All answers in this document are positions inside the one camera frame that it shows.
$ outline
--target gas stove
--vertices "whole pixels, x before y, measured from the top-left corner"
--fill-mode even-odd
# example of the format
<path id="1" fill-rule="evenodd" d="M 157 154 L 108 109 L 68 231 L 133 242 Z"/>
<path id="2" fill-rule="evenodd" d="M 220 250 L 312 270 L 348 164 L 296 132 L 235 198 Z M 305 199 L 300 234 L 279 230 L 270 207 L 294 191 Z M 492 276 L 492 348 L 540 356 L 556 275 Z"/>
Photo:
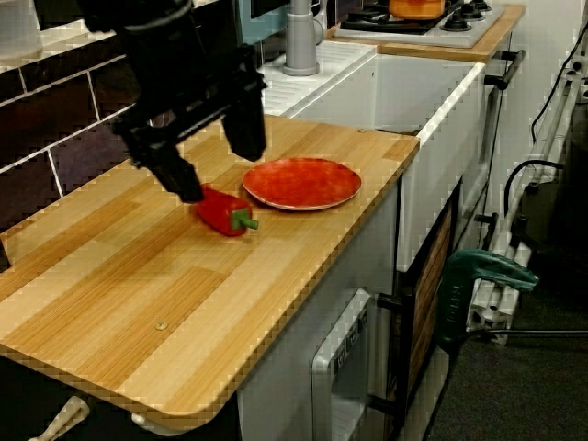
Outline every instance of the gas stove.
<path id="1" fill-rule="evenodd" d="M 448 0 L 441 17 L 417 21 L 396 18 L 388 12 L 388 5 L 376 3 L 350 12 L 334 35 L 358 40 L 468 49 L 474 47 L 503 12 L 503 7 L 490 7 L 481 0 L 469 3 Z"/>

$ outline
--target countertop edge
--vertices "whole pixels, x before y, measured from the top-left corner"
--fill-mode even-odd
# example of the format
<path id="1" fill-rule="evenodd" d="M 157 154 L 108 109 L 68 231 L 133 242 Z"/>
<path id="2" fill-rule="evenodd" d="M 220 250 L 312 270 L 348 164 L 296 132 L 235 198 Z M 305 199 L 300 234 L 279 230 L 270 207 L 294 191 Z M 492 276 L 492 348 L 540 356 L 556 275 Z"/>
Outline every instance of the countertop edge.
<path id="1" fill-rule="evenodd" d="M 526 12 L 525 5 L 504 5 L 503 16 L 470 49 L 446 48 L 406 43 L 386 43 L 377 40 L 354 40 L 338 38 L 334 33 L 338 27 L 329 29 L 328 40 L 378 46 L 378 54 L 403 55 L 418 58 L 450 60 L 455 62 L 488 62 L 498 50 L 498 46 L 520 21 Z"/>

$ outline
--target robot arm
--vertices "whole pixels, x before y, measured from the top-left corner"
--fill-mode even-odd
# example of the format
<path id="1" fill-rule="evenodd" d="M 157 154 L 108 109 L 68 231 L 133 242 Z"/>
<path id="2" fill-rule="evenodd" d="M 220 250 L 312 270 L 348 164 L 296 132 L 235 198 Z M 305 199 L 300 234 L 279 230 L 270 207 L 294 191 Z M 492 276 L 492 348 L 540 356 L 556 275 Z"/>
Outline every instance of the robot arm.
<path id="1" fill-rule="evenodd" d="M 203 199 L 194 167 L 176 145 L 222 118 L 232 151 L 249 161 L 266 147 L 261 91 L 252 47 L 209 51 L 192 0 L 78 0 L 90 31 L 117 33 L 141 95 L 114 123 L 133 165 L 147 167 L 187 203 Z M 155 128 L 151 119 L 172 111 Z"/>

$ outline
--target wall tile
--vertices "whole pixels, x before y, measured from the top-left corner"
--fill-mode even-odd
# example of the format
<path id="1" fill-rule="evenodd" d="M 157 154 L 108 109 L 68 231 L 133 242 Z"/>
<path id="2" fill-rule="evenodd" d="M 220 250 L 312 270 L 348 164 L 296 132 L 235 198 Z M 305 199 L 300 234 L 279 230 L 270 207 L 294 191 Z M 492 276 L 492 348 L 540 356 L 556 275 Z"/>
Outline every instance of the wall tile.
<path id="1" fill-rule="evenodd" d="M 264 62 L 271 62 L 286 53 L 286 31 L 270 35 L 262 41 Z"/>
<path id="2" fill-rule="evenodd" d="M 24 93 L 18 69 L 0 73 L 0 103 Z"/>
<path id="3" fill-rule="evenodd" d="M 103 122 L 51 148 L 64 194 L 127 159 L 124 142 L 110 127 L 110 121 Z"/>
<path id="4" fill-rule="evenodd" d="M 58 198 L 59 192 L 46 153 L 0 174 L 0 232 Z"/>
<path id="5" fill-rule="evenodd" d="M 22 67 L 29 91 L 107 62 L 123 53 L 114 36 Z"/>
<path id="6" fill-rule="evenodd" d="M 347 19 L 347 14 L 352 10 L 361 7 L 361 0 L 335 0 L 337 2 L 336 22 L 340 23 Z"/>
<path id="7" fill-rule="evenodd" d="M 86 76 L 0 107 L 0 167 L 94 122 Z"/>
<path id="8" fill-rule="evenodd" d="M 126 59 L 91 72 L 100 118 L 135 102 L 141 89 Z"/>

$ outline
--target floor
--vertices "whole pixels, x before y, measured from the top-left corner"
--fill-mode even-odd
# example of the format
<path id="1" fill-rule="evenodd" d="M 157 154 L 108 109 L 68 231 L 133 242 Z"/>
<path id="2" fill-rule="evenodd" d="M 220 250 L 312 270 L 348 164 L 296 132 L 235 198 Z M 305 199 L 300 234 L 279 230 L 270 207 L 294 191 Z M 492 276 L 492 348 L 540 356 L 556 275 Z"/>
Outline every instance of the floor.
<path id="1" fill-rule="evenodd" d="M 530 269 L 541 282 L 523 297 L 513 327 L 588 330 L 586 278 Z M 426 439 L 587 440 L 588 339 L 469 340 Z"/>

